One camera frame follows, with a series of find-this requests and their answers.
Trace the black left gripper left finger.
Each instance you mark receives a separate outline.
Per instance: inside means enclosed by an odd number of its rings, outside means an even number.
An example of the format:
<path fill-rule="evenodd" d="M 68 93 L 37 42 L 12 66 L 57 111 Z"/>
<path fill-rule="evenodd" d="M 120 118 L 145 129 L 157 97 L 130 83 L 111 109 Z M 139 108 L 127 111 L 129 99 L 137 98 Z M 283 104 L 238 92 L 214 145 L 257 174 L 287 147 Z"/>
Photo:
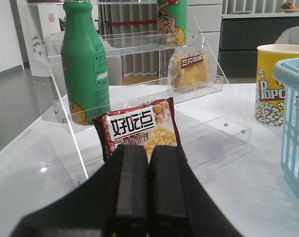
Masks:
<path fill-rule="evenodd" d="M 142 146 L 120 145 L 86 182 L 26 215 L 15 237 L 145 237 L 148 159 Z"/>

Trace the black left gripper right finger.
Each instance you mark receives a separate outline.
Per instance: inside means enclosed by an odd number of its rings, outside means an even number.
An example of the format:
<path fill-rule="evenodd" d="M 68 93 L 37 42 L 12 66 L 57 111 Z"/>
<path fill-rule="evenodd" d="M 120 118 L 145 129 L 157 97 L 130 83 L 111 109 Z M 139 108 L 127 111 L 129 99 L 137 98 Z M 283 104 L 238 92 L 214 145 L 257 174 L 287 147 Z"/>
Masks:
<path fill-rule="evenodd" d="M 204 190 L 182 148 L 157 146 L 149 163 L 149 236 L 241 235 Z"/>

